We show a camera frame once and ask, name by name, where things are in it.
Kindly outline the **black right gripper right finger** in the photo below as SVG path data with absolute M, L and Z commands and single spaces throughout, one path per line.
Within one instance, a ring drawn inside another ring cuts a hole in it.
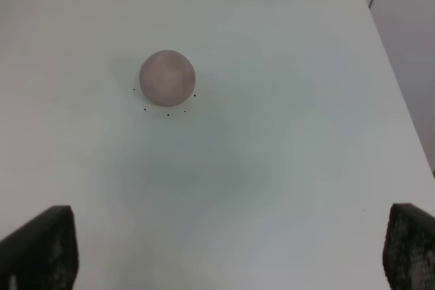
M 390 208 L 383 269 L 391 289 L 434 288 L 434 217 L 410 203 Z

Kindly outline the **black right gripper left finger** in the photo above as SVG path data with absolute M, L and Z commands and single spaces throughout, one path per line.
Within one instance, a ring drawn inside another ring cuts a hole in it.
M 52 206 L 1 240 L 2 289 L 72 289 L 78 270 L 70 206 Z

